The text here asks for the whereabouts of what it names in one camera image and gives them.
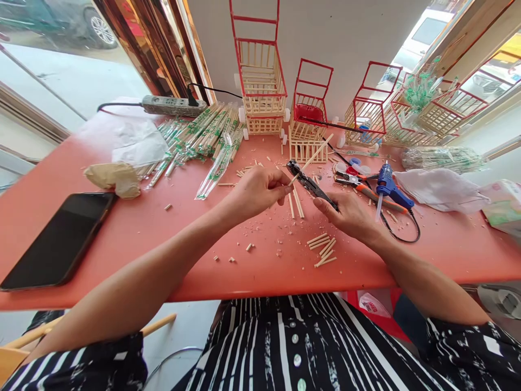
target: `car wheel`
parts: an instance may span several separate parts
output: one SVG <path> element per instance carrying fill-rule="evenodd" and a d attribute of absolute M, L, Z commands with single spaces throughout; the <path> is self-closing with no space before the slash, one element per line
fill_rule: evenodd
<path fill-rule="evenodd" d="M 110 30 L 109 25 L 95 10 L 87 9 L 85 11 L 85 22 L 87 22 L 88 32 L 98 48 L 114 49 L 118 46 L 116 37 Z"/>

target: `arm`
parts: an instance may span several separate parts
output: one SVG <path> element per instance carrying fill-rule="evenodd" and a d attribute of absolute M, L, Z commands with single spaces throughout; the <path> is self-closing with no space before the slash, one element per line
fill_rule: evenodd
<path fill-rule="evenodd" d="M 291 192 L 279 170 L 254 168 L 214 209 L 103 281 L 76 304 L 26 358 L 139 331 L 178 288 L 198 259 L 231 228 Z"/>
<path fill-rule="evenodd" d="M 425 317 L 462 325 L 491 321 L 457 283 L 407 250 L 375 223 L 360 208 L 354 194 L 328 196 L 337 203 L 340 212 L 321 198 L 315 198 L 313 203 L 338 229 L 361 241 L 382 258 L 400 288 Z"/>

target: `hand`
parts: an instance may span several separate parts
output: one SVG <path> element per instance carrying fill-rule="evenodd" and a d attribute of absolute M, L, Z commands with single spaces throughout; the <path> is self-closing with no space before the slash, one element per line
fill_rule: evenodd
<path fill-rule="evenodd" d="M 368 243 L 378 237 L 382 231 L 358 204 L 358 198 L 353 193 L 327 193 L 328 197 L 337 204 L 340 212 L 322 198 L 315 198 L 313 204 L 321 211 L 334 226 L 349 236 Z"/>
<path fill-rule="evenodd" d="M 233 191 L 219 204 L 240 224 L 266 209 L 275 202 L 284 205 L 284 198 L 293 190 L 287 186 L 291 180 L 277 169 L 254 167 L 237 183 Z"/>

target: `power strip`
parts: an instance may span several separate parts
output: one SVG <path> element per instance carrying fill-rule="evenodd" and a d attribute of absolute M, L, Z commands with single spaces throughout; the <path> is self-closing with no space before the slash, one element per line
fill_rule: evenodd
<path fill-rule="evenodd" d="M 186 98 L 161 97 L 147 95 L 141 104 L 147 113 L 159 115 L 178 115 L 197 117 L 206 110 L 208 105 L 204 100 L 196 100 L 197 106 L 190 106 Z"/>

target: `tissue box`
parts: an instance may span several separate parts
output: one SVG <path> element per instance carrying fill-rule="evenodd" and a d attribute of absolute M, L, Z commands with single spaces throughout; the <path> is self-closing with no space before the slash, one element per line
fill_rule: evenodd
<path fill-rule="evenodd" d="M 482 210 L 488 223 L 507 234 L 521 237 L 521 185 L 501 179 L 479 189 L 492 201 Z"/>

